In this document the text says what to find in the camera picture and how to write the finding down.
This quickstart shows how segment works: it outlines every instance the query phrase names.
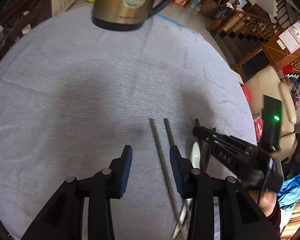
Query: tiled floor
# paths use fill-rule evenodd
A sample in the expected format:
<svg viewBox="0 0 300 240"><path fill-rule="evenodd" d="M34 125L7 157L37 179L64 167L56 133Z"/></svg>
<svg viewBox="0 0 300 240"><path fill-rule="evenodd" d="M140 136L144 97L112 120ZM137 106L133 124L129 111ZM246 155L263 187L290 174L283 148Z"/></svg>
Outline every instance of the tiled floor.
<svg viewBox="0 0 300 240"><path fill-rule="evenodd" d="M90 5L86 0L77 0L70 8L79 8L82 6ZM170 3L165 9L163 9L161 14L169 17L172 20L175 20L176 22L179 22L186 26L187 28L196 31L202 35L202 37L209 42L212 47L221 55L221 57L227 62L225 56L223 55L221 49L215 42L215 40L212 38L210 33L206 30L206 27L211 23L211 19L203 16L199 12L191 9L190 7L184 8L180 5Z"/></svg>

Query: beige sofa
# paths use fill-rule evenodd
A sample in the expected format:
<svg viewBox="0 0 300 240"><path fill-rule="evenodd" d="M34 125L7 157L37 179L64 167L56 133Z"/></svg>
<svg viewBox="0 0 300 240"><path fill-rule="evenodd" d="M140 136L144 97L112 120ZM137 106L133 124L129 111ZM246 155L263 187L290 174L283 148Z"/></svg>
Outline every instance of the beige sofa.
<svg viewBox="0 0 300 240"><path fill-rule="evenodd" d="M282 101L282 127L279 153L280 160L291 157L297 147L294 124L297 121L296 111L287 85L280 79L273 67L268 66L259 71L245 83L250 90L252 102L249 107L252 114L261 113L263 108L263 95Z"/></svg>

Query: electric kettle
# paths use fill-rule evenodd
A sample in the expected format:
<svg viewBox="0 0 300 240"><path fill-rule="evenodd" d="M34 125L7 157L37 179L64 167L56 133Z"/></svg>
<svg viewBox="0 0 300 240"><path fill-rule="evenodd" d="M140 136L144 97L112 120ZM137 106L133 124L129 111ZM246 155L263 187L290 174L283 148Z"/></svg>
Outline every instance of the electric kettle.
<svg viewBox="0 0 300 240"><path fill-rule="evenodd" d="M162 0L152 8L154 0L96 0L92 9L92 22L108 30L136 30L171 1Z"/></svg>

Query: paper poster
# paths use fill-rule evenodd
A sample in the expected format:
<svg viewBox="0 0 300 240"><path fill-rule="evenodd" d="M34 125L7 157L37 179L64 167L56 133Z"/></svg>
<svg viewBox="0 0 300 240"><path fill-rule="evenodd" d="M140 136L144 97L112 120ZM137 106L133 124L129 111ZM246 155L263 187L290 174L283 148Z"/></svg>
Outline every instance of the paper poster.
<svg viewBox="0 0 300 240"><path fill-rule="evenodd" d="M300 21L290 26L282 34L279 39L287 47L290 53L295 52L300 48Z"/></svg>

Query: kettle base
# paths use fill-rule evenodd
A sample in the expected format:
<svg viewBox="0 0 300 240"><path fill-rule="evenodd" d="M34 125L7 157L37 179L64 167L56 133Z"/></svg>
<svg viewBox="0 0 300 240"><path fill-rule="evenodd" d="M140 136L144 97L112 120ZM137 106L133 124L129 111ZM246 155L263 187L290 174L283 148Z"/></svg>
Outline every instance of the kettle base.
<svg viewBox="0 0 300 240"><path fill-rule="evenodd" d="M97 19L92 15L92 22L95 26L98 26L102 29L111 30L111 31L133 31L139 29L143 23L137 24L120 24L120 23L111 23L106 22L100 19Z"/></svg>

